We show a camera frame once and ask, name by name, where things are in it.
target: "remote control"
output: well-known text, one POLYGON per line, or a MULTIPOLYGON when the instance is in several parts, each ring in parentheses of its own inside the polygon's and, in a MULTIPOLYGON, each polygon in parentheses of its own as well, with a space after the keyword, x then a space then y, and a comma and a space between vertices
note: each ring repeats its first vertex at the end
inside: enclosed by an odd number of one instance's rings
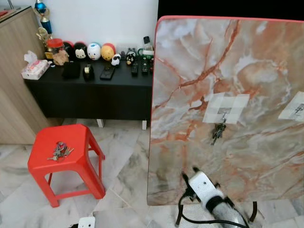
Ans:
POLYGON ((147 58, 142 58, 142 74, 146 75, 148 73, 148 61, 147 58))
POLYGON ((115 67, 111 64, 107 64, 99 77, 100 80, 111 80, 114 71, 115 67))
POLYGON ((137 73, 138 73, 138 63, 133 63, 131 73, 132 73, 133 76, 137 75, 137 73))

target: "tissue box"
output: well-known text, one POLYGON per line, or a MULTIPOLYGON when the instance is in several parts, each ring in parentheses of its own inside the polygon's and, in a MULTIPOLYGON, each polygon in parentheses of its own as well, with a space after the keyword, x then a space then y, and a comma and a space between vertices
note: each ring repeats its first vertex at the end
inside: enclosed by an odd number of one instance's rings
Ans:
POLYGON ((47 60, 36 60, 28 64, 22 71, 21 75, 24 79, 38 80, 48 69, 47 60))

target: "plush toy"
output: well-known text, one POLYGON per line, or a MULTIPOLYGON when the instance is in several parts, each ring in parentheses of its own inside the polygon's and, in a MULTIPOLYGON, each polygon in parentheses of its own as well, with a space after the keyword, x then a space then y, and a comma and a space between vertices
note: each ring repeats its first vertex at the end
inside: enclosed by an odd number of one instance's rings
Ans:
POLYGON ((129 51, 127 52, 126 60, 127 60, 127 65, 131 65, 135 61, 136 53, 132 51, 129 48, 129 51))
POLYGON ((115 55, 113 56, 113 58, 112 58, 112 61, 111 61, 112 66, 117 66, 117 65, 119 65, 120 58, 121 58, 120 54, 115 54, 115 55))
POLYGON ((115 47, 113 44, 110 43, 105 43, 101 47, 101 56, 103 57, 104 60, 106 61, 111 61, 113 56, 115 55, 115 47))
POLYGON ((75 59, 74 44, 71 41, 63 41, 63 45, 65 48, 65 51, 68 54, 68 59, 74 60, 75 59))
POLYGON ((90 43, 87 46, 87 55, 92 60, 98 60, 100 58, 100 46, 97 43, 90 43))
POLYGON ((75 55, 77 58, 79 59, 84 59, 86 58, 86 45, 82 42, 77 42, 74 45, 74 49, 75 49, 75 55))

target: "tissue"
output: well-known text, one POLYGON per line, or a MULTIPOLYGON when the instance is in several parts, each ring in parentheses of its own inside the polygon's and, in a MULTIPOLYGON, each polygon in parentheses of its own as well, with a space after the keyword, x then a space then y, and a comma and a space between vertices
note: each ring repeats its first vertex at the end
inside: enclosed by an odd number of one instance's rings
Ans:
POLYGON ((38 80, 49 67, 48 61, 37 60, 37 55, 32 51, 28 51, 24 55, 24 60, 28 62, 28 65, 21 71, 24 79, 38 80))

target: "white wall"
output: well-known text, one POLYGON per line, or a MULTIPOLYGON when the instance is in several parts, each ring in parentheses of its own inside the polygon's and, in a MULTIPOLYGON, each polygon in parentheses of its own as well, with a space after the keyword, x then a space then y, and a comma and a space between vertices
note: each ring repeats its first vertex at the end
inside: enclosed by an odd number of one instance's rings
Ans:
MULTIPOLYGON (((14 6, 35 0, 11 0, 14 6)), ((44 0, 54 37, 72 42, 132 43, 154 40, 158 0, 44 0)))

